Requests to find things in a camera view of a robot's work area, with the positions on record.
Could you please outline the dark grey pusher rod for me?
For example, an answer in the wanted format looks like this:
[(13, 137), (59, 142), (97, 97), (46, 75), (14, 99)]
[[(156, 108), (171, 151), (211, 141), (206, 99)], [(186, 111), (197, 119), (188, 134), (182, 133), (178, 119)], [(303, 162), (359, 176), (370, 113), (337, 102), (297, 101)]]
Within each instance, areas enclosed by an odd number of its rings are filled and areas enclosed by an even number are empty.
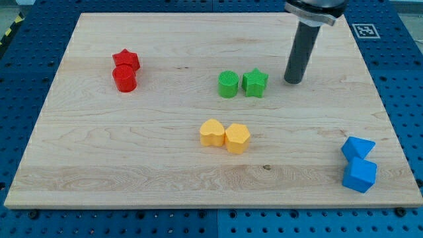
[(284, 73), (284, 79), (287, 83), (299, 84), (302, 82), (319, 31), (319, 26), (314, 27), (303, 22), (298, 23)]

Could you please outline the silver black robot flange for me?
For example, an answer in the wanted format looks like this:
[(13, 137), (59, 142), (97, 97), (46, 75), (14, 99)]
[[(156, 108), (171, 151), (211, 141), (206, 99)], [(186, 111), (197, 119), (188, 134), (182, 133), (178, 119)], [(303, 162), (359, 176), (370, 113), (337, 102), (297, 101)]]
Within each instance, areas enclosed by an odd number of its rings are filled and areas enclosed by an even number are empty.
[(333, 26), (347, 4), (348, 0), (286, 0), (284, 9), (308, 26)]

